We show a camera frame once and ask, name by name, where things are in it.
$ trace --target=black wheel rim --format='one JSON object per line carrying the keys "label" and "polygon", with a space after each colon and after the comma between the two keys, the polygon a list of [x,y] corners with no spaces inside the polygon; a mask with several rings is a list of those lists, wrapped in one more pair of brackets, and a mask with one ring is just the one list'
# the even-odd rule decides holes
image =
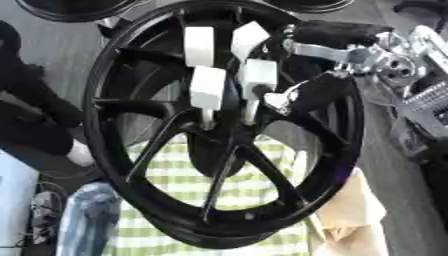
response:
{"label": "black wheel rim", "polygon": [[[173,79],[188,78],[191,70],[183,66],[182,56],[179,57],[178,52],[170,52],[167,49],[162,50],[164,53],[155,51],[154,49],[161,50],[158,47],[167,44],[158,44],[154,38],[160,39],[157,35],[167,28],[173,29],[176,35],[182,35],[181,29],[185,24],[203,24],[205,20],[211,20],[214,24],[231,21],[234,23],[231,29],[241,25],[241,22],[244,24],[256,20],[269,32],[277,31],[287,24],[301,23],[275,8],[240,0],[188,1],[152,11],[113,38],[97,59],[84,97],[85,128],[89,146],[100,169],[114,188],[152,224],[173,238],[194,246],[235,248],[265,239],[279,229],[297,223],[322,206],[341,188],[360,152],[364,128],[362,102],[355,84],[351,81],[353,95],[334,103],[337,118],[340,120],[337,125],[338,135],[310,114],[294,113],[283,117],[262,108],[260,112],[264,114],[260,114],[258,125],[250,129],[238,126],[233,130],[234,133],[230,132],[235,136],[227,136],[224,140],[226,143],[223,152],[227,157],[223,158],[222,164],[218,164],[222,167],[217,168],[215,172],[204,207],[194,207],[169,197],[144,179],[144,172],[140,167],[147,164],[169,138],[178,132],[187,133],[189,138],[209,140],[210,143],[219,141],[219,136],[214,136],[213,131],[203,132],[198,128],[198,110],[181,100],[181,97],[174,102],[132,100],[114,94],[113,86],[109,84],[113,80],[113,74],[117,73],[117,67],[122,67],[123,64],[132,66],[136,60],[151,61],[166,68],[170,73],[167,76],[161,72],[162,75],[158,78],[154,77],[153,81],[157,82],[148,87],[153,94]],[[182,37],[175,41],[182,42]],[[308,60],[305,63],[316,66]],[[284,89],[284,86],[279,86],[278,90]],[[135,163],[129,160],[117,135],[116,117],[124,112],[141,113],[164,120],[158,135],[148,143],[149,146]],[[260,133],[275,120],[292,122],[312,133],[318,133],[317,136],[324,140],[323,154],[318,163],[297,188],[294,188],[252,143],[254,134]],[[227,158],[235,153],[237,157],[246,158],[253,165],[260,167],[277,187],[280,195],[278,200],[238,211],[223,212],[213,208],[217,197],[216,190],[219,191],[222,180],[228,176],[224,171],[227,168],[223,166],[226,165]],[[247,213],[255,217],[249,221],[246,218]]]}
{"label": "black wheel rim", "polygon": [[298,1],[298,0],[266,0],[267,3],[297,13],[325,13],[343,9],[355,0],[321,0],[321,1]]}
{"label": "black wheel rim", "polygon": [[56,22],[90,22],[112,17],[138,0],[16,0],[27,12]]}

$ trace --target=white shoe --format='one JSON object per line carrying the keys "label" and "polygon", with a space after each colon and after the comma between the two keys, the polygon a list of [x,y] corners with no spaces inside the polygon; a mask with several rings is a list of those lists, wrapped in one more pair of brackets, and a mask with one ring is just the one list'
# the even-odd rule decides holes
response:
{"label": "white shoe", "polygon": [[77,140],[73,140],[73,147],[67,154],[67,158],[82,167],[90,166],[95,162],[89,148]]}

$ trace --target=rim lip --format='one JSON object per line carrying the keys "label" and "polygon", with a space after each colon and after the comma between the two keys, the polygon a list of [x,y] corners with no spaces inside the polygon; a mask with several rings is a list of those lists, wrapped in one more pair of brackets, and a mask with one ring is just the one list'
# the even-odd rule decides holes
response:
{"label": "rim lip", "polygon": [[28,13],[37,16],[44,20],[65,22],[65,23],[82,23],[101,20],[104,18],[118,15],[128,8],[137,3],[137,0],[123,0],[116,5],[112,5],[110,8],[102,11],[76,13],[76,14],[61,14],[56,12],[47,11],[31,6],[26,0],[16,0],[20,7],[22,7]]}
{"label": "rim lip", "polygon": [[[179,229],[193,229],[196,231],[203,231],[203,232],[210,232],[209,234],[216,234],[216,235],[223,235],[223,236],[231,236],[233,234],[236,235],[242,235],[242,234],[259,234],[260,232],[271,232],[271,231],[277,231],[278,229],[290,226],[292,224],[295,224],[297,221],[307,217],[309,214],[320,208],[324,203],[326,203],[339,189],[342,187],[342,185],[345,183],[346,178],[348,178],[349,174],[351,173],[355,162],[357,158],[359,157],[360,153],[360,146],[362,143],[362,137],[363,137],[363,127],[364,127],[364,116],[362,111],[354,111],[355,118],[356,118],[356,124],[361,125],[361,129],[355,129],[357,131],[356,134],[354,134],[353,141],[355,142],[355,145],[350,150],[347,150],[344,152],[344,157],[342,157],[340,160],[340,166],[343,166],[348,173],[347,177],[344,179],[335,181],[330,187],[325,188],[324,193],[320,194],[319,198],[317,198],[312,203],[309,203],[308,211],[300,211],[296,212],[295,214],[291,214],[287,218],[282,218],[280,220],[275,221],[269,221],[264,223],[264,227],[254,227],[254,230],[251,230],[250,232],[247,230],[243,230],[244,228],[241,228],[241,230],[235,231],[235,230],[229,230],[225,229],[223,227],[222,230],[214,232],[214,230],[210,230],[210,226],[198,226],[198,223],[191,222],[185,220],[184,216],[179,215],[176,212],[166,212],[166,210],[163,212],[161,209],[156,209],[153,207],[153,205],[148,206],[149,204],[153,204],[154,202],[148,202],[147,204],[142,203],[139,200],[136,200],[135,198],[142,198],[141,194],[138,194],[135,190],[130,191],[129,185],[124,182],[124,179],[119,179],[117,173],[118,170],[113,165],[113,163],[108,159],[106,152],[106,147],[104,143],[104,139],[100,132],[100,124],[99,124],[99,118],[98,113],[96,111],[91,111],[91,100],[95,96],[95,93],[104,86],[105,79],[108,77],[108,70],[113,65],[113,59],[116,57],[117,53],[114,52],[114,49],[117,46],[123,45],[123,43],[129,43],[133,39],[135,39],[138,35],[140,35],[142,32],[146,31],[148,27],[150,27],[152,24],[154,24],[154,19],[157,20],[157,18],[163,17],[164,15],[168,13],[173,13],[178,11],[182,8],[188,8],[195,5],[203,5],[204,2],[209,4],[209,6],[229,6],[229,7],[243,7],[243,8],[250,8],[250,9],[260,9],[264,8],[264,10],[269,11],[271,13],[279,13],[281,15],[289,16],[291,17],[291,20],[294,20],[296,23],[300,22],[300,20],[297,20],[297,18],[287,14],[284,11],[280,11],[278,9],[269,7],[267,5],[255,3],[255,2],[247,2],[242,0],[215,0],[212,2],[208,1],[188,1],[188,2],[181,2],[176,4],[171,4],[164,6],[162,8],[153,10],[149,12],[148,14],[142,16],[138,20],[136,20],[133,24],[131,24],[129,27],[121,31],[116,37],[114,37],[111,42],[107,45],[107,47],[102,51],[100,56],[98,57],[93,69],[91,70],[87,89],[84,95],[84,110],[85,110],[85,133],[87,137],[87,141],[89,144],[89,147],[92,151],[93,156],[97,160],[98,166],[100,167],[101,171],[105,173],[105,176],[107,179],[111,182],[112,186],[120,192],[120,194],[129,201],[134,207],[136,207],[138,210],[140,210],[148,219],[156,219],[156,220],[169,220],[170,224],[176,225]],[[356,106],[354,106],[354,109],[362,109],[362,102],[359,97],[359,92],[356,89],[355,93],[356,95],[353,98],[353,103],[355,103]]]}
{"label": "rim lip", "polygon": [[291,4],[282,2],[282,0],[264,0],[266,3],[270,5],[276,6],[280,9],[285,9],[288,11],[296,12],[296,13],[327,13],[334,12],[353,4],[356,0],[341,0],[336,3],[327,4],[327,5],[300,5],[300,4]]}

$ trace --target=silver bracket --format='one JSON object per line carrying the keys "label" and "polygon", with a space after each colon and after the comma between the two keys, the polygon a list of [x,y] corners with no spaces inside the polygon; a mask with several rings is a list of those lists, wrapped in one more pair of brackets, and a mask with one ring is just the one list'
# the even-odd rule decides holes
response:
{"label": "silver bracket", "polygon": [[283,93],[266,93],[264,103],[277,113],[287,116],[291,113],[290,104],[299,98],[299,87],[307,82],[308,80],[291,86]]}
{"label": "silver bracket", "polygon": [[350,46],[349,49],[333,49],[315,44],[297,43],[291,38],[283,40],[283,48],[292,54],[331,60],[336,63],[363,64],[370,56],[368,48]]}

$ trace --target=white cloth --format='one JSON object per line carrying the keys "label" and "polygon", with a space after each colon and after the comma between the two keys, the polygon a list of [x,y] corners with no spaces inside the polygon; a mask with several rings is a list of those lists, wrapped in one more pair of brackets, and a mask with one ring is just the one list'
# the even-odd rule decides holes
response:
{"label": "white cloth", "polygon": [[386,209],[355,168],[344,187],[309,218],[313,256],[387,256]]}

